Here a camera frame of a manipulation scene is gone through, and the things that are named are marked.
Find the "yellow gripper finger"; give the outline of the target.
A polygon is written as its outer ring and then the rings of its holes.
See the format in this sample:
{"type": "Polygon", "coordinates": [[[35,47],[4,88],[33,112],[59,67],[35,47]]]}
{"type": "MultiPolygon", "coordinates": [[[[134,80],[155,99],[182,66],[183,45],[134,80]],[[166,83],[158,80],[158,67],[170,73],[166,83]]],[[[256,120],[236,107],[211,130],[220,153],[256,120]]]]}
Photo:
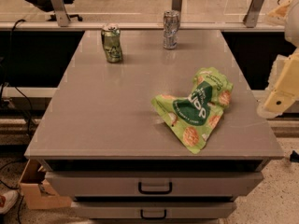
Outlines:
{"type": "Polygon", "coordinates": [[[278,55],[273,62],[268,86],[258,104],[257,113],[265,119],[282,115],[299,98],[299,52],[278,55]]]}
{"type": "Polygon", "coordinates": [[[266,22],[272,25],[285,26],[290,23],[292,1],[286,0],[266,14],[266,22]]]}

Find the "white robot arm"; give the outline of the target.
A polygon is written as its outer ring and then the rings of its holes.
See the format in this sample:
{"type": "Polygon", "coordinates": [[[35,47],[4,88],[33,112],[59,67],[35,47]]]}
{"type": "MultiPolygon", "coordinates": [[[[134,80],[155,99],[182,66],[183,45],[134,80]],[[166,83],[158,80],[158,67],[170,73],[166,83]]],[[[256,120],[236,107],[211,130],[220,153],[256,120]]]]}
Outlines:
{"type": "Polygon", "coordinates": [[[273,119],[284,113],[299,98],[299,1],[288,0],[269,13],[285,20],[285,39],[295,46],[288,57],[278,55],[273,62],[268,86],[258,104],[257,113],[273,119]]]}

